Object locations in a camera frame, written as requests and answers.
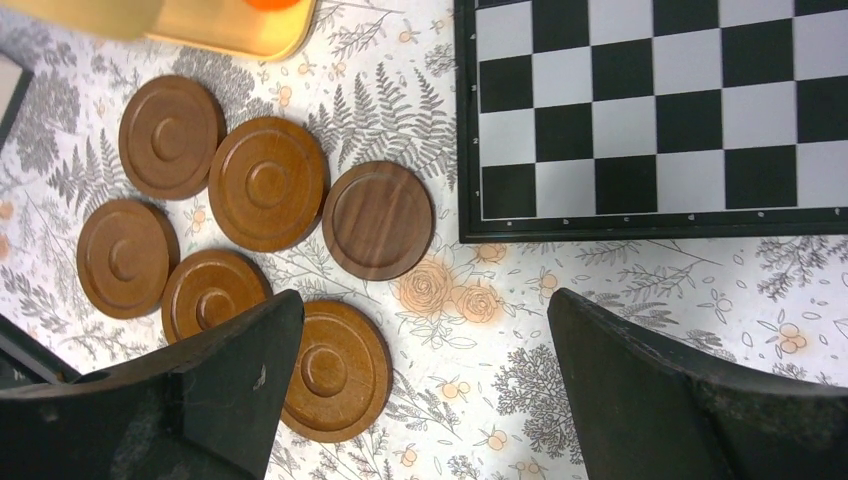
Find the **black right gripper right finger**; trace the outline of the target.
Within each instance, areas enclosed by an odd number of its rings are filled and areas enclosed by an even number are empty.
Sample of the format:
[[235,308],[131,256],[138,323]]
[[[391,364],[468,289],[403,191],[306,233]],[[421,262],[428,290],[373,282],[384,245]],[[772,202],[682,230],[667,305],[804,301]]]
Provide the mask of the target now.
[[847,392],[744,367],[568,289],[549,325],[593,479],[843,479]]

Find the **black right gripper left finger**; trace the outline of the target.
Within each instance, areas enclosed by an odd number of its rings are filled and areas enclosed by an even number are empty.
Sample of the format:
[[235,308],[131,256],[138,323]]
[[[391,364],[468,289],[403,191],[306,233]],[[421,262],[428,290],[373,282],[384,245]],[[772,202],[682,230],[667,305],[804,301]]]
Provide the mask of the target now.
[[261,479],[300,347],[282,291],[166,348],[1,394],[5,479]]

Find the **dark walnut wooden coaster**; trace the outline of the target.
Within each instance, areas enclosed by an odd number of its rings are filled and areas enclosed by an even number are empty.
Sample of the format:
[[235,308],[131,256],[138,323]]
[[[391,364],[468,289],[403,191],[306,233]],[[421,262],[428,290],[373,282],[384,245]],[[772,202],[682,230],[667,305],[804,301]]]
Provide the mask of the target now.
[[414,172],[390,161],[352,167],[332,185],[322,233],[336,263],[367,281],[387,281],[411,270],[433,239],[435,213]]

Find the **orange cup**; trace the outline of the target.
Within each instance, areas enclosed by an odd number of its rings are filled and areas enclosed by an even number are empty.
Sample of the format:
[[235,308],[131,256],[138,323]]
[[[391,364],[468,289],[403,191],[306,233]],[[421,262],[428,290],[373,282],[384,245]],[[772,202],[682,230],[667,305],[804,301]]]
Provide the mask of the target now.
[[262,12],[275,12],[291,8],[300,0],[245,0],[252,8]]

